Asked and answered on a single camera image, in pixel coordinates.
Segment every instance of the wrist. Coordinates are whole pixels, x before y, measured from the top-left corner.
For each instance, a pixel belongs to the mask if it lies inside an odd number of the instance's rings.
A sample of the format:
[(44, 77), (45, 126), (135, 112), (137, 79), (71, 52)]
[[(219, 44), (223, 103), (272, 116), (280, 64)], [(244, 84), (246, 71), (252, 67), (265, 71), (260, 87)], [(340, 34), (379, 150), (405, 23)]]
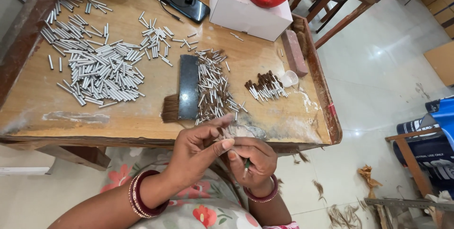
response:
[(249, 192), (251, 192), (255, 197), (263, 198), (267, 197), (271, 194), (274, 190), (274, 183), (271, 178), (265, 180), (262, 184), (257, 187), (249, 188)]
[(140, 185), (142, 202), (150, 209), (158, 207), (178, 192), (164, 173), (148, 176)]

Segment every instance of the woman's left hand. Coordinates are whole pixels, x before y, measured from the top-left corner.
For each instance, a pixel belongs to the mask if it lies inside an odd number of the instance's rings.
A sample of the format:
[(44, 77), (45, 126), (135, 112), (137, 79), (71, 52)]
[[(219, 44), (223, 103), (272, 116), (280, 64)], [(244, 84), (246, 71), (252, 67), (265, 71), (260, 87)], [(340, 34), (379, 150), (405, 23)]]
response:
[(170, 184), (183, 190), (196, 183), (217, 157), (233, 147), (234, 139), (223, 139), (205, 148), (219, 135), (223, 135), (222, 128), (228, 127), (232, 120), (233, 115), (227, 114), (180, 131), (169, 165), (163, 171)]

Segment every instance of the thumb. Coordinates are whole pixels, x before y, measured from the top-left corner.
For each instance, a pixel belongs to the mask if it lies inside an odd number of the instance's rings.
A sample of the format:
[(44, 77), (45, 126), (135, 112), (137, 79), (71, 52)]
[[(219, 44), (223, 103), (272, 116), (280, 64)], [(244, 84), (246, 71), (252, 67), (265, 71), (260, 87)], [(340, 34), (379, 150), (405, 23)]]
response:
[(213, 145), (200, 151), (196, 155), (199, 164), (208, 168), (216, 158), (230, 150), (233, 147), (233, 144), (235, 144), (234, 139), (222, 139), (215, 142)]
[(232, 171), (235, 178), (241, 179), (244, 174), (244, 162), (240, 155), (235, 151), (230, 150), (228, 153), (228, 159), (230, 160), (230, 170)]

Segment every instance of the bangle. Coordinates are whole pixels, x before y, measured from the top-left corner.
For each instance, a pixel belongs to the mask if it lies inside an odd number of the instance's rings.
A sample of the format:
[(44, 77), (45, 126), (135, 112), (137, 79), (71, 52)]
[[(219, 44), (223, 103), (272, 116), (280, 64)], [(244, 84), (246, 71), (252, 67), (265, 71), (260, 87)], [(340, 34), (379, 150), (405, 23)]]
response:
[(253, 200), (254, 202), (268, 202), (268, 201), (271, 201), (277, 194), (277, 178), (276, 178), (276, 176), (274, 174), (271, 175), (271, 178), (273, 179), (274, 189), (273, 189), (273, 191), (271, 191), (271, 193), (268, 196), (256, 197), (251, 192), (249, 192), (247, 187), (243, 186), (244, 193), (247, 195), (247, 197), (249, 199)]
[(131, 204), (134, 212), (141, 218), (152, 218), (160, 215), (167, 208), (167, 205), (170, 202), (170, 199), (168, 199), (154, 209), (150, 209), (142, 202), (142, 199), (140, 198), (140, 184), (144, 178), (156, 174), (159, 174), (156, 170), (144, 171), (137, 175), (129, 186), (129, 203)]

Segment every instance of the floral dress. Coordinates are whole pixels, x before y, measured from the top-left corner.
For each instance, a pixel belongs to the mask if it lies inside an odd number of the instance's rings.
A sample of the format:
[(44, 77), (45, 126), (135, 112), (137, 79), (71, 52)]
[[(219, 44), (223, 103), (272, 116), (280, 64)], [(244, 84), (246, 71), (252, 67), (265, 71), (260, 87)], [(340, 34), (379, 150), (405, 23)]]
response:
[[(172, 151), (153, 148), (116, 148), (101, 193), (123, 185), (144, 170), (162, 172), (170, 161)], [(171, 197), (167, 209), (159, 216), (141, 219), (129, 229), (256, 229), (257, 220), (247, 212), (247, 197), (220, 161), (205, 171), (194, 185)], [(263, 227), (266, 229), (298, 229), (289, 225)]]

